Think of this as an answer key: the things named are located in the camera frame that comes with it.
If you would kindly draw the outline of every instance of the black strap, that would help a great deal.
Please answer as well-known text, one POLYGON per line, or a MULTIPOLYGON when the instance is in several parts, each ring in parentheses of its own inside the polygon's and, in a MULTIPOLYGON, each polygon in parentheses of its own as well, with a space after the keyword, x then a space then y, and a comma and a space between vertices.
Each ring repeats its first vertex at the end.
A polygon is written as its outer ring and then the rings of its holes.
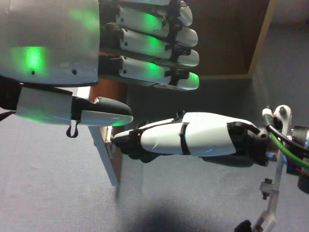
POLYGON ((74 132, 74 135, 71 134, 72 125, 69 126, 69 128, 68 128, 68 130, 67 130, 67 136, 68 136, 69 138, 72 138, 72 139, 77 138, 77 136, 78 136, 77 125, 80 124, 80 122, 81 122, 81 121, 79 120, 79 121, 77 121, 76 124, 75 124, 75 132, 74 132))
POLYGON ((6 119, 8 116, 16 114, 16 111, 8 111, 5 113, 0 114, 0 122, 4 119, 6 119))
POLYGON ((187 142, 185 140, 185 131, 187 130, 187 127, 188 127, 188 123, 185 123, 183 124, 182 126, 182 130, 180 131, 179 133, 179 136, 180 136, 180 144, 182 146, 182 150, 183 150, 183 154, 184 155, 190 155, 190 151, 189 151, 189 148, 188 148, 188 145, 187 145, 187 142))

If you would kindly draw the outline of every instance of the cable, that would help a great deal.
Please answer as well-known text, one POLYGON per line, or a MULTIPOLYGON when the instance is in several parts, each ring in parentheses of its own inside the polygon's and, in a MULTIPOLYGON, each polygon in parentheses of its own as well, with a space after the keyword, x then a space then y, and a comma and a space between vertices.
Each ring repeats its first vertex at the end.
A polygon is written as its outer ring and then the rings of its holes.
POLYGON ((277 138, 280 138, 282 141, 290 145, 292 148, 296 148, 298 150, 301 150, 302 152, 306 153, 306 155, 303 155, 306 158, 309 158, 309 149, 303 147, 302 145, 299 145, 291 140, 289 140, 288 137, 281 134, 279 131, 276 130, 276 128, 272 125, 267 126, 267 130, 269 132, 272 132, 277 138))
POLYGON ((309 163, 304 162, 303 160, 295 156, 278 140, 278 138, 273 133, 270 133, 270 138, 272 139, 272 141, 274 141, 279 150, 282 151, 288 159, 290 159, 295 164, 301 166, 302 168, 309 170, 309 163))

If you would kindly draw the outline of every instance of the green cable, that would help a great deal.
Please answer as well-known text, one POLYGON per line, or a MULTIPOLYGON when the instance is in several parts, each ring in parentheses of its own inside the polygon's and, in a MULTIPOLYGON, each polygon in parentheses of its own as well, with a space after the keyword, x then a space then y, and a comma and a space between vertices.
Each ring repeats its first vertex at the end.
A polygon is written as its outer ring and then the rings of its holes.
POLYGON ((289 149, 287 149, 279 140, 278 138, 273 134, 270 133, 270 137, 272 139, 272 141, 274 141, 274 143, 276 144, 276 146, 279 148, 280 151, 283 152, 283 154, 289 158, 293 163, 298 164, 299 166, 309 170, 309 163, 304 162, 303 160, 301 160, 300 158, 298 158, 297 156, 295 156, 291 151, 289 151, 289 149))

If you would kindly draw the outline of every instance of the gray surface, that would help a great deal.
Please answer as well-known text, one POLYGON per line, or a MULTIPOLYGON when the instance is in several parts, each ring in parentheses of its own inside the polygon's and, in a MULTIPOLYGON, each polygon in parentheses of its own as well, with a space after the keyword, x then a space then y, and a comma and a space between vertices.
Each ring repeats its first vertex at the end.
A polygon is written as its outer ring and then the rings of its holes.
MULTIPOLYGON (((308 42, 308 31, 271 29, 252 82, 207 81, 193 93, 132 87, 131 126, 180 109, 261 124, 266 104, 283 103, 295 124, 309 126, 308 42)), ((236 169, 174 156, 144 165, 124 157, 122 184, 114 188, 87 128, 74 140, 66 129, 15 116, 0 123, 1 232, 232 232, 266 208, 259 185, 275 164, 236 169)), ((274 231, 307 231, 308 206, 297 178, 284 175, 274 231)))

